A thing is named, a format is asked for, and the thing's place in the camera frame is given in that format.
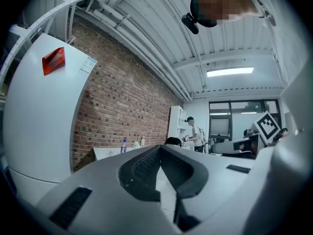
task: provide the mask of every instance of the black slot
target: black slot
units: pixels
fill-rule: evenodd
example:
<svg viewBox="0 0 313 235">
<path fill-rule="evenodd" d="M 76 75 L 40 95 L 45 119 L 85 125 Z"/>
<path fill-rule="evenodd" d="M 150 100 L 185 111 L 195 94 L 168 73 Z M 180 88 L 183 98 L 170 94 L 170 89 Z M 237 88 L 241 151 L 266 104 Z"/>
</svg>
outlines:
<svg viewBox="0 0 313 235">
<path fill-rule="evenodd" d="M 91 192 L 92 190 L 87 188 L 77 188 L 51 215 L 50 220 L 66 230 L 74 220 L 78 211 L 81 209 Z"/>
<path fill-rule="evenodd" d="M 240 167 L 240 166 L 233 165 L 233 164 L 232 165 L 230 164 L 229 166 L 227 166 L 226 169 L 235 170 L 235 171 L 246 173 L 246 174 L 248 174 L 251 170 L 249 168 Z"/>
</svg>

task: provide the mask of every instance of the gray plastic surface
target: gray plastic surface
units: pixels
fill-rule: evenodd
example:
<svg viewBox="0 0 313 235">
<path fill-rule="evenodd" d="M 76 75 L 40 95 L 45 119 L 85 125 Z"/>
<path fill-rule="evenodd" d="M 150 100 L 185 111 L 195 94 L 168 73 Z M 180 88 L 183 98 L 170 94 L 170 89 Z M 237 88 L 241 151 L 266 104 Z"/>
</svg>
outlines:
<svg viewBox="0 0 313 235">
<path fill-rule="evenodd" d="M 266 234 L 279 224 L 296 194 L 312 175 L 312 133 L 289 136 L 262 149 L 257 159 L 218 157 L 171 146 L 202 163 L 209 178 L 202 191 L 183 199 L 188 215 L 201 223 L 187 235 Z M 38 204 L 49 217 L 78 186 L 92 189 L 68 231 L 74 234 L 179 234 L 158 202 L 139 201 L 120 185 L 118 170 L 150 147 L 89 164 L 56 186 Z M 249 174 L 226 169 L 251 168 Z"/>
<path fill-rule="evenodd" d="M 212 151 L 213 153 L 224 153 L 224 154 L 237 154 L 240 153 L 240 150 L 234 150 L 234 144 L 235 143 L 243 143 L 245 141 L 249 141 L 249 138 L 235 140 L 235 141 L 229 141 L 224 143 L 216 143 L 212 145 Z"/>
</svg>

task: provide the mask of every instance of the dark hair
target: dark hair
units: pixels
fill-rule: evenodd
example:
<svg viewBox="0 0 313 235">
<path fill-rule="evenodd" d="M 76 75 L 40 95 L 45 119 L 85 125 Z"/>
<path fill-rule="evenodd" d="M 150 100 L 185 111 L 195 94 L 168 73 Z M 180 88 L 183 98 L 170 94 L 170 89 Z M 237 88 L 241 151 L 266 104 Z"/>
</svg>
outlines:
<svg viewBox="0 0 313 235">
<path fill-rule="evenodd" d="M 245 131 L 244 131 L 244 137 L 247 136 L 247 134 L 248 134 L 250 131 L 251 131 L 250 129 L 245 129 Z"/>
<path fill-rule="evenodd" d="M 165 144 L 174 144 L 174 145 L 178 145 L 179 147 L 181 147 L 181 141 L 178 138 L 173 138 L 170 137 L 165 141 Z"/>
<path fill-rule="evenodd" d="M 190 120 L 194 120 L 194 118 L 193 117 L 189 117 L 189 118 L 187 118 L 187 120 L 185 120 L 185 122 L 189 122 Z"/>
</svg>

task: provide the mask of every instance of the sticker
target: sticker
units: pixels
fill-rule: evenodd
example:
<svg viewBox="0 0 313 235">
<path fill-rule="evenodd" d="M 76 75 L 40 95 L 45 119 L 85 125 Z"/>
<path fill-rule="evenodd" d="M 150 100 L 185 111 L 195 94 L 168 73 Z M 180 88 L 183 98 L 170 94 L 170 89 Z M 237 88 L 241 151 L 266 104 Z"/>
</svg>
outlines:
<svg viewBox="0 0 313 235">
<path fill-rule="evenodd" d="M 91 57 L 88 57 L 78 72 L 84 76 L 89 76 L 90 72 L 92 71 L 96 63 L 97 63 L 96 60 L 94 60 Z"/>
<path fill-rule="evenodd" d="M 257 125 L 263 132 L 265 138 L 269 140 L 278 130 L 279 127 L 277 124 L 272 120 L 269 114 L 263 116 L 258 122 Z"/>
</svg>

